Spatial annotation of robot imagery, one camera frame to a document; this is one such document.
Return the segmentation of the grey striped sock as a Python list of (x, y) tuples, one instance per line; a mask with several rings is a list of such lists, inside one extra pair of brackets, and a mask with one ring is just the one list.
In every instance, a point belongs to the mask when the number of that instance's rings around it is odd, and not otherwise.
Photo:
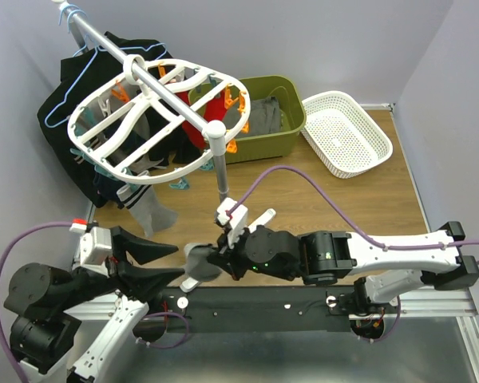
[(178, 214), (163, 205), (151, 185), (131, 188), (130, 185), (117, 190), (117, 197), (130, 215), (139, 223), (146, 238), (172, 227)]

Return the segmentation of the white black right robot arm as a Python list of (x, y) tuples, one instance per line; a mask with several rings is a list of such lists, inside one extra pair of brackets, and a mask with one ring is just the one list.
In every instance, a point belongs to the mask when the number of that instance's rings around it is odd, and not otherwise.
[(259, 225), (234, 241), (221, 235), (207, 260), (235, 280), (253, 271), (288, 281), (299, 278), (307, 286), (331, 286), (356, 276), (353, 290), (330, 293), (327, 305), (335, 314), (374, 314), (423, 286), (441, 291), (473, 286), (479, 266), (455, 243), (462, 237), (459, 223), (423, 235), (371, 239), (346, 231), (293, 235)]

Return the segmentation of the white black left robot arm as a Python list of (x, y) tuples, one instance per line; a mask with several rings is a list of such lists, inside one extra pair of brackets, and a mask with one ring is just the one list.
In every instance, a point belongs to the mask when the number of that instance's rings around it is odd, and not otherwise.
[[(139, 238), (122, 227), (73, 224), (80, 234), (80, 265), (72, 271), (41, 263), (18, 269), (4, 307), (17, 315), (5, 350), (24, 382), (96, 382), (107, 370), (135, 325), (160, 309), (163, 289), (184, 272), (147, 269), (145, 264), (177, 252), (172, 244)], [(120, 292), (103, 330), (75, 364), (66, 363), (81, 320), (68, 310)]]

